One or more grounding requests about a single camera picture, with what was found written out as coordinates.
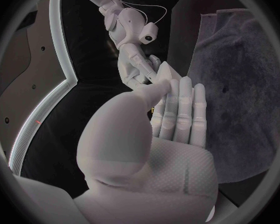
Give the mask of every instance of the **wire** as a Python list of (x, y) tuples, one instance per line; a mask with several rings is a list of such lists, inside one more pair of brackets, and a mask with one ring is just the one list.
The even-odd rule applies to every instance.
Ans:
[(158, 20), (158, 21), (156, 21), (155, 22), (155, 24), (157, 23), (157, 22), (159, 22), (159, 21), (161, 21), (162, 19), (163, 19), (163, 17), (165, 17), (165, 15), (167, 14), (167, 9), (165, 8), (165, 7), (163, 7), (163, 6), (159, 6), (159, 5), (143, 5), (143, 4), (135, 4), (135, 3), (130, 3), (130, 2), (126, 2), (126, 1), (122, 1), (122, 0), (119, 0), (119, 1), (121, 1), (123, 4), (125, 4), (126, 6), (129, 6), (130, 8), (133, 8), (133, 9), (135, 9), (135, 10), (137, 10), (137, 11), (139, 11), (139, 12), (142, 12), (144, 15), (145, 15), (145, 18), (146, 18), (146, 22), (145, 22), (145, 24), (147, 24), (147, 22), (148, 22), (148, 18), (147, 18), (147, 15), (146, 15), (146, 13), (144, 12), (144, 11), (141, 11), (141, 10), (139, 10), (139, 9), (136, 9), (136, 8), (134, 8), (134, 7), (132, 7), (132, 6), (130, 6), (129, 4), (131, 4), (131, 5), (137, 5), (137, 6), (158, 6), (158, 7), (161, 7), (161, 8), (163, 8), (163, 9), (165, 9), (165, 13), (164, 13), (164, 15)]

